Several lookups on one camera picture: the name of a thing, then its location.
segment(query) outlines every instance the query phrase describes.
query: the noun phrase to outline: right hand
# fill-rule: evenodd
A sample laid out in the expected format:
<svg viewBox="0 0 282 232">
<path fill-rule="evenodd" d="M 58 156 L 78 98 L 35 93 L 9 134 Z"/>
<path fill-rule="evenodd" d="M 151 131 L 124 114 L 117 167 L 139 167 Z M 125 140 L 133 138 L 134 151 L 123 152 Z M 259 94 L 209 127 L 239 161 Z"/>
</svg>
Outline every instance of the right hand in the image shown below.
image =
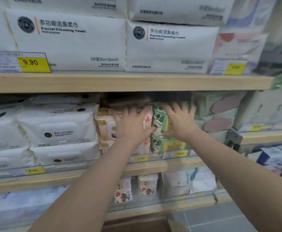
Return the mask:
<svg viewBox="0 0 282 232">
<path fill-rule="evenodd" d="M 176 138 L 187 143 L 191 135 L 194 132 L 201 131 L 201 129 L 194 121 L 195 106 L 191 105 L 191 109 L 188 111 L 186 103 L 181 103 L 180 105 L 181 107 L 178 103 L 173 102 L 172 109 L 165 103 L 160 104 L 171 120 L 173 126 L 173 129 L 169 132 L 163 133 L 163 136 L 165 138 Z"/>
</svg>

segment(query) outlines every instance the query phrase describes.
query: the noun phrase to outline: price tag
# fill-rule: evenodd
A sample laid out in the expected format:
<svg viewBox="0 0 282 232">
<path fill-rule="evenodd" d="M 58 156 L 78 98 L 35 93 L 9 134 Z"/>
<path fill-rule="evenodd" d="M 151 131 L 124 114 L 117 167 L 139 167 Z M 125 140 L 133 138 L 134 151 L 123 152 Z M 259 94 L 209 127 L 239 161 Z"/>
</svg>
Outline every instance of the price tag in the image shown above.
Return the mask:
<svg viewBox="0 0 282 232">
<path fill-rule="evenodd" d="M 45 53 L 0 51 L 0 72 L 48 72 Z"/>
<path fill-rule="evenodd" d="M 225 71 L 225 75 L 242 75 L 246 63 L 230 63 Z"/>
<path fill-rule="evenodd" d="M 44 170 L 44 168 L 39 167 L 39 168 L 34 168 L 34 169 L 26 169 L 25 173 L 27 175 L 42 174 L 42 173 L 45 173 L 45 170 Z"/>
<path fill-rule="evenodd" d="M 180 158 L 180 157 L 186 157 L 188 154 L 188 151 L 184 152 L 175 152 L 173 155 L 173 158 Z"/>
<path fill-rule="evenodd" d="M 250 132 L 261 131 L 262 128 L 263 128 L 263 125 L 252 125 L 249 131 Z"/>
<path fill-rule="evenodd" d="M 148 161 L 148 156 L 135 157 L 134 161 L 135 162 L 145 162 L 145 161 Z"/>
</svg>

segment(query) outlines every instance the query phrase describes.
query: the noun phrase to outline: finger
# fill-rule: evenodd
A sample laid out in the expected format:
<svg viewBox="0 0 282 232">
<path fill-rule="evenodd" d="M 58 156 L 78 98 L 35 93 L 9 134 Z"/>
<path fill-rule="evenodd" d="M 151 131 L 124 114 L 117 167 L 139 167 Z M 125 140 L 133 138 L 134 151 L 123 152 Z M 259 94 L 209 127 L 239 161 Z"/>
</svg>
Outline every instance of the finger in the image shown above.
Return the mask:
<svg viewBox="0 0 282 232">
<path fill-rule="evenodd" d="M 172 108 L 167 105 L 166 103 L 160 103 L 159 104 L 166 112 L 166 114 L 170 117 L 172 115 L 174 115 L 174 111 L 172 110 Z"/>
<path fill-rule="evenodd" d="M 162 136 L 164 136 L 165 138 L 174 138 L 174 132 L 173 131 L 165 132 L 162 134 Z"/>
<path fill-rule="evenodd" d="M 174 110 L 175 113 L 181 111 L 181 108 L 180 108 L 180 106 L 178 105 L 177 102 L 173 102 L 173 103 L 172 103 L 172 108 L 173 108 L 173 110 Z"/>
<path fill-rule="evenodd" d="M 139 114 L 140 119 L 144 120 L 144 118 L 147 115 L 147 113 L 149 112 L 149 110 L 150 110 L 149 106 L 143 108 L 142 111 Z"/>
<path fill-rule="evenodd" d="M 191 104 L 190 104 L 189 113 L 190 113 L 191 115 L 194 115 L 195 112 L 196 112 L 196 107 L 195 107 L 195 105 L 194 105 L 193 103 L 191 103 Z"/>
<path fill-rule="evenodd" d="M 111 114 L 114 117 L 115 123 L 118 124 L 119 121 L 121 120 L 120 116 L 118 115 L 118 113 L 116 112 L 116 110 L 111 109 Z"/>
<path fill-rule="evenodd" d="M 129 115 L 136 116 L 136 114 L 137 114 L 137 107 L 136 107 L 136 106 L 133 106 L 133 107 L 130 109 Z"/>
<path fill-rule="evenodd" d="M 125 107 L 123 110 L 123 118 L 127 117 L 128 115 L 129 115 L 128 107 Z"/>
<path fill-rule="evenodd" d="M 144 130 L 144 136 L 145 138 L 149 137 L 151 135 L 152 132 L 155 131 L 155 127 L 150 127 L 150 128 L 147 128 L 146 130 Z"/>
<path fill-rule="evenodd" d="M 181 110 L 188 113 L 187 103 L 182 101 L 180 102 L 180 105 L 181 105 Z"/>
</svg>

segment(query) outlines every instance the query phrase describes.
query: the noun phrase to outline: forearm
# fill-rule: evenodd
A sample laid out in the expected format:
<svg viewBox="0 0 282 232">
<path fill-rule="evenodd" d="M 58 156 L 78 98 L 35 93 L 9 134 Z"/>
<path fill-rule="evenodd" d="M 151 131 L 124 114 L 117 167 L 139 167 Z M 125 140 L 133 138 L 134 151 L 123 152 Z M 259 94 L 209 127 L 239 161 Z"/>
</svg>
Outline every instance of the forearm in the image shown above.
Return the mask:
<svg viewBox="0 0 282 232">
<path fill-rule="evenodd" d="M 214 140 L 194 132 L 188 142 L 259 231 L 282 231 L 282 178 Z"/>
<path fill-rule="evenodd" d="M 82 174 L 29 230 L 100 231 L 134 146 L 118 139 L 108 153 Z"/>
</svg>

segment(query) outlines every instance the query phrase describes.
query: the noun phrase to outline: logo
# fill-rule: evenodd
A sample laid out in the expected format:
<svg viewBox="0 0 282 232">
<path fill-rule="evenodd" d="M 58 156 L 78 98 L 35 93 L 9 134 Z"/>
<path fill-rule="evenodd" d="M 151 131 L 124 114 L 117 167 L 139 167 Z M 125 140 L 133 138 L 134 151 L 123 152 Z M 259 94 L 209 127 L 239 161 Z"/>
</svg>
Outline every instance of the logo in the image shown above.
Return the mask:
<svg viewBox="0 0 282 232">
<path fill-rule="evenodd" d="M 18 24 L 20 29 L 26 33 L 33 33 L 35 30 L 34 22 L 30 18 L 22 16 L 18 19 Z"/>
<path fill-rule="evenodd" d="M 140 26 L 135 27 L 133 33 L 135 38 L 138 40 L 143 39 L 145 36 L 145 30 L 143 29 L 143 27 Z"/>
</svg>

